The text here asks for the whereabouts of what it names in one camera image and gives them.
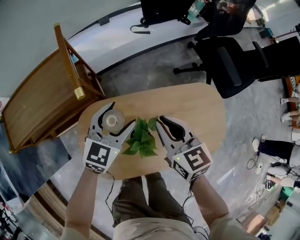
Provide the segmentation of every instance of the roll of tape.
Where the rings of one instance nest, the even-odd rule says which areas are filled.
[[[124,127],[124,116],[116,110],[109,110],[103,116],[103,128],[109,132],[118,133]]]

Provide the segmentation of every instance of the office chair armrest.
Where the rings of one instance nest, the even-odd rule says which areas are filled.
[[[220,57],[220,60],[226,69],[226,72],[228,73],[234,87],[241,86],[242,80],[240,79],[240,75],[225,47],[218,48],[217,55]]]
[[[259,44],[257,42],[252,42],[252,43],[253,43],[253,45],[254,45],[254,47],[256,49],[256,52],[261,57],[263,67],[264,68],[269,67],[268,60],[267,60],[266,56],[264,55],[263,50],[261,49],[261,47],[259,46]]]

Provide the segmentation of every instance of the black office chair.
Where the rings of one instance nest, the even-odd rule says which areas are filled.
[[[202,10],[208,26],[200,30],[195,40],[215,36],[235,35],[242,31],[250,9],[256,0],[213,0]]]
[[[247,15],[256,0],[213,0],[206,10],[209,25],[195,37],[196,45],[189,42],[202,60],[199,66],[173,70],[174,74],[190,71],[206,71],[206,83],[214,84],[222,98],[230,98],[243,91],[255,80],[253,68],[267,68],[268,62],[256,42],[255,50],[244,52],[234,38],[218,37],[234,35],[243,29]]]
[[[202,60],[199,66],[192,63],[191,68],[173,69],[174,74],[205,71],[206,83],[211,79],[222,98],[230,98],[255,80],[254,69],[267,68],[268,62],[257,42],[253,42],[255,50],[243,51],[232,37],[212,37],[199,41],[196,45],[189,42]]]
[[[267,69],[256,69],[260,82],[300,75],[300,41],[297,36],[262,49],[269,63]]]

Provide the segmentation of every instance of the oval wooden table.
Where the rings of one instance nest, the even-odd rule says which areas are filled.
[[[123,113],[125,124],[137,117],[149,120],[160,115],[173,116],[186,122],[199,140],[206,143],[210,153],[219,148],[225,137],[225,107],[219,93],[207,84],[191,83],[132,93],[93,103],[84,110],[78,121],[79,146],[82,151],[92,116],[111,102],[116,102],[113,109]],[[116,180],[155,173],[169,167],[164,160],[166,149],[162,146],[157,132],[152,134],[156,139],[158,156],[140,158],[139,154],[134,156],[119,154],[109,168],[109,172]],[[127,143],[123,143],[122,151],[127,147]]]

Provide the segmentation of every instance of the potted plant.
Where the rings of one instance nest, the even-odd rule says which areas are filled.
[[[126,141],[129,147],[122,154],[135,155],[139,152],[142,158],[157,156],[154,151],[154,149],[157,149],[155,146],[155,138],[149,131],[156,131],[156,119],[157,117],[151,118],[148,123],[146,120],[137,119],[135,129],[130,139]]]

